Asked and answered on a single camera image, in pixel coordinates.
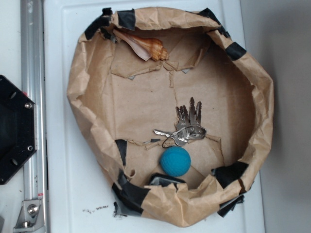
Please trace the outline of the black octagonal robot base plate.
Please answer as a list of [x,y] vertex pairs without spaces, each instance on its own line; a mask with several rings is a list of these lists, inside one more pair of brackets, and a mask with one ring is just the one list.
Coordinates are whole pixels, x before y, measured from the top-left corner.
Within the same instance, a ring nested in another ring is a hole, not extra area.
[[7,184],[36,152],[35,103],[0,76],[0,184]]

